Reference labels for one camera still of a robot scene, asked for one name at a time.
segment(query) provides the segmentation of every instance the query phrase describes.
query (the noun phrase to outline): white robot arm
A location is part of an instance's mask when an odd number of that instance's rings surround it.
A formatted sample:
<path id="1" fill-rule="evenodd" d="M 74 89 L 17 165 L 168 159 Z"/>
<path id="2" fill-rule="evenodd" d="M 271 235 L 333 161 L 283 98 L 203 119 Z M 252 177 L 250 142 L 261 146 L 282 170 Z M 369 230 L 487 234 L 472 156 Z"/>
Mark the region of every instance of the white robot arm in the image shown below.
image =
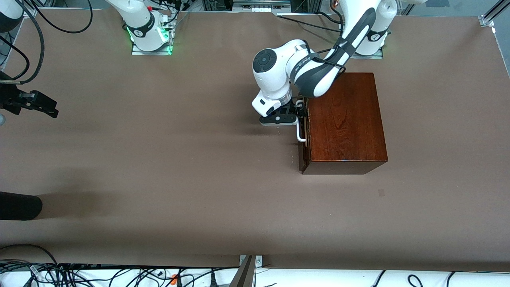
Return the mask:
<path id="1" fill-rule="evenodd" d="M 122 16 L 131 40 L 140 50 L 154 51 L 169 41 L 171 20 L 168 20 L 167 15 L 154 10 L 149 11 L 142 0 L 106 0 L 106 2 Z"/>
<path id="2" fill-rule="evenodd" d="M 253 75 L 260 92 L 252 101 L 263 125 L 296 125 L 295 117 L 285 118 L 293 106 L 290 83 L 305 98 L 327 92 L 345 63 L 355 53 L 374 54 L 384 43 L 387 29 L 397 12 L 395 0 L 338 0 L 345 26 L 324 59 L 304 40 L 292 40 L 276 49 L 264 49 L 253 60 Z M 426 0 L 410 0 L 424 3 Z"/>

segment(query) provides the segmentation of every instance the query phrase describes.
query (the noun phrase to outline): wooden box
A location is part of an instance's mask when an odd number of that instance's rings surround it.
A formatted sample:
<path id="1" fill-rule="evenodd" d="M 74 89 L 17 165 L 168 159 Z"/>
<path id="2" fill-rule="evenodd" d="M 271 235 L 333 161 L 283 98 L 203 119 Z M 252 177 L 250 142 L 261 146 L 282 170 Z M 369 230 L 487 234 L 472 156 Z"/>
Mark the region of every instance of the wooden box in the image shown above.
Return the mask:
<path id="1" fill-rule="evenodd" d="M 388 161 L 374 74 L 345 73 L 305 105 L 303 174 L 365 174 Z"/>

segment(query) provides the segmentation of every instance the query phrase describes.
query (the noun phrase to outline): brown table surface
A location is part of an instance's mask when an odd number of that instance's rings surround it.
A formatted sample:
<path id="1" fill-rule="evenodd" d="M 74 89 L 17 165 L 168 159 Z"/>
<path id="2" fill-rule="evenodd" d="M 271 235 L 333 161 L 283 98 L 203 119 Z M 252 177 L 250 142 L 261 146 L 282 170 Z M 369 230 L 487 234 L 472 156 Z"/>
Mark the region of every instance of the brown table surface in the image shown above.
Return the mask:
<path id="1" fill-rule="evenodd" d="M 89 17 L 46 14 L 68 29 Z M 23 89 L 60 114 L 2 112 L 0 189 L 46 209 L 1 222 L 2 245 L 62 262 L 218 266 L 252 253 L 275 267 L 510 271 L 510 80 L 475 17 L 398 17 L 384 60 L 348 63 L 375 74 L 388 148 L 364 176 L 301 175 L 295 129 L 262 127 L 250 105 L 259 50 L 295 38 L 322 50 L 334 32 L 192 13 L 174 54 L 151 57 L 130 55 L 113 9 L 78 35 L 38 19 L 44 65 Z M 35 66 L 29 21 L 16 46 Z M 21 67 L 13 56 L 7 72 Z M 13 252 L 2 257 L 46 260 Z"/>

